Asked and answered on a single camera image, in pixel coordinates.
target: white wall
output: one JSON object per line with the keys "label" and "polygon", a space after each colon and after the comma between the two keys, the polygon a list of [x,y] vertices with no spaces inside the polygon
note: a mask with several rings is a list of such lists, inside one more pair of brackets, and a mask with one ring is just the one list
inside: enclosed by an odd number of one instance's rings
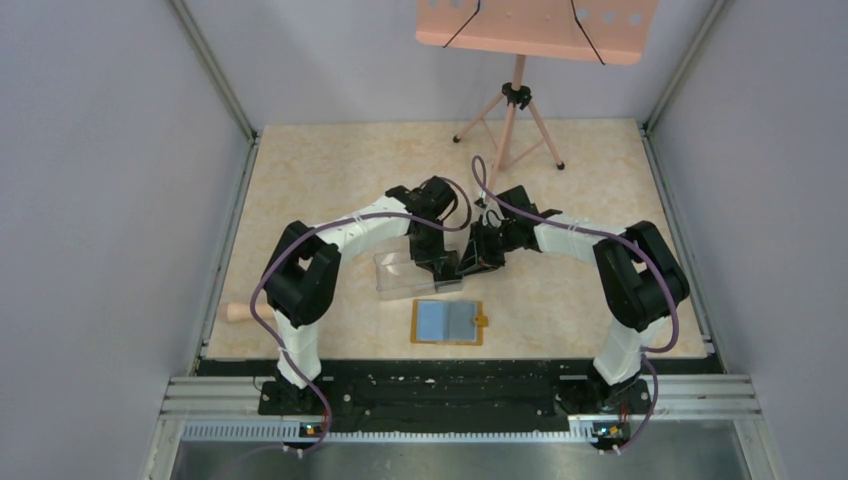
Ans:
{"label": "white wall", "polygon": [[[710,3],[662,0],[634,66],[528,59],[539,110],[646,119]],[[254,125],[470,119],[512,79],[509,55],[419,44],[415,0],[188,4]]]}
{"label": "white wall", "polygon": [[736,2],[657,133],[721,352],[790,478],[844,478],[848,3]]}
{"label": "white wall", "polygon": [[138,478],[245,142],[161,0],[3,2],[0,72],[0,478]]}

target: pink panel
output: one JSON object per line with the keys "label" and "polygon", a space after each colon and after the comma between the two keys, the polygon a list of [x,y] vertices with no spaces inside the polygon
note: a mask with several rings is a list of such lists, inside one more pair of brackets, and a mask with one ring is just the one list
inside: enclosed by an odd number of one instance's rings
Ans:
{"label": "pink panel", "polygon": [[[607,63],[639,61],[659,0],[574,0],[580,22]],[[477,0],[418,0],[416,38],[442,46],[474,13]],[[570,0],[483,0],[451,47],[597,61]]]}

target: transparent container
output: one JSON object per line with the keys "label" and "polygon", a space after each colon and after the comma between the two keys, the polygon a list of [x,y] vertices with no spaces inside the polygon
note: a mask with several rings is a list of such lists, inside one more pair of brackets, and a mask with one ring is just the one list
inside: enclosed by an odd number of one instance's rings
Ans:
{"label": "transparent container", "polygon": [[[448,251],[457,250],[448,245]],[[399,300],[462,290],[462,279],[436,282],[433,274],[415,265],[409,250],[374,255],[377,267],[377,295],[380,300]]]}

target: gray floor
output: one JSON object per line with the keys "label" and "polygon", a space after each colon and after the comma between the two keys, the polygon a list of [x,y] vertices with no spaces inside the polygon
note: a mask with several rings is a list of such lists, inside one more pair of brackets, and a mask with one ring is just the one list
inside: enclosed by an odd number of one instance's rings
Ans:
{"label": "gray floor", "polygon": [[577,444],[333,444],[301,461],[246,443],[184,443],[173,480],[748,479],[730,422],[656,422],[621,457]]}

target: rolling pin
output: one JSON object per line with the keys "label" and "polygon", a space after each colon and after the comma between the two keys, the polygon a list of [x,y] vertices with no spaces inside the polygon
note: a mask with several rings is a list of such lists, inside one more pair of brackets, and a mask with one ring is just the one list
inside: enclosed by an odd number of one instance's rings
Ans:
{"label": "rolling pin", "polygon": [[[262,320],[274,321],[274,309],[268,304],[257,304],[256,313],[262,317]],[[218,307],[218,317],[223,318],[227,323],[253,320],[253,315],[250,314],[250,305],[247,303],[224,303]]]}

